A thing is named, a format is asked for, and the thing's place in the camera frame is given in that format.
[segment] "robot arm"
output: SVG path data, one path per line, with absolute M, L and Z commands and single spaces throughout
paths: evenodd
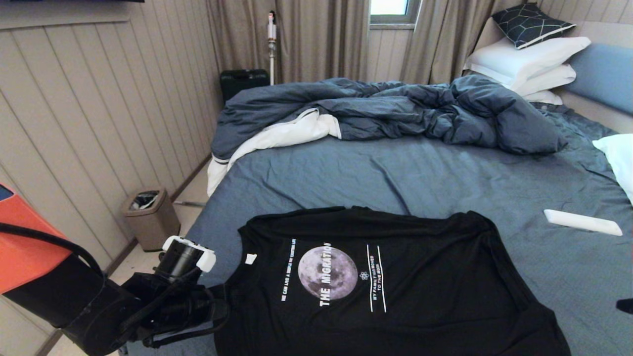
M 127 341 L 158 348 L 213 333 L 228 319 L 224 296 L 197 284 L 215 263 L 213 251 L 177 236 L 163 249 L 154 274 L 135 273 L 119 286 L 87 251 L 0 185 L 0 293 L 62 329 L 90 356 Z M 207 321 L 217 326 L 154 339 Z

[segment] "floor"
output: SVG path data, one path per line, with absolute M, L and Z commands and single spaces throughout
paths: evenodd
M 206 195 L 206 169 L 207 165 L 195 176 L 195 178 L 189 183 L 185 190 L 178 195 L 176 200 L 181 201 L 195 201 L 206 202 L 208 199 Z M 182 205 L 174 205 L 176 209 L 176 215 L 180 219 L 180 235 L 187 234 L 191 225 L 196 221 L 197 216 L 200 214 L 202 208 L 199 207 L 185 207 Z M 136 245 L 128 257 L 121 262 L 118 268 L 112 273 L 110 279 L 117 284 L 122 284 L 127 281 L 134 272 L 148 272 L 152 273 L 152 267 L 158 265 L 158 253 L 159 252 L 143 252 L 140 245 Z M 53 349 L 48 353 L 49 356 L 85 356 L 86 354 L 81 349 L 70 341 L 66 336 L 62 336 L 61 339 L 55 344 Z M 114 352 L 109 356 L 117 356 L 118 352 Z

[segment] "wood-paneled wall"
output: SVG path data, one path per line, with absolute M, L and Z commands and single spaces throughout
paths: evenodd
M 221 109 L 206 1 L 128 7 L 129 22 L 0 31 L 0 182 L 104 269 L 133 237 L 119 206 L 144 186 L 174 192 Z M 0 315 L 4 356 L 53 331 L 7 300 Z
M 539 7 L 564 21 L 594 21 L 633 24 L 631 0 L 539 0 Z
M 367 81 L 400 80 L 411 30 L 370 30 Z

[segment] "black suitcase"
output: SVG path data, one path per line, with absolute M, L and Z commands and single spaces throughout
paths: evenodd
M 244 89 L 269 85 L 270 76 L 264 69 L 225 70 L 220 74 L 220 88 L 222 88 L 224 103 Z

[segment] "trash can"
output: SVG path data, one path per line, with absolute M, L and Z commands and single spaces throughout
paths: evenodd
M 144 251 L 158 251 L 168 237 L 180 232 L 180 221 L 165 188 L 144 188 L 121 206 Z

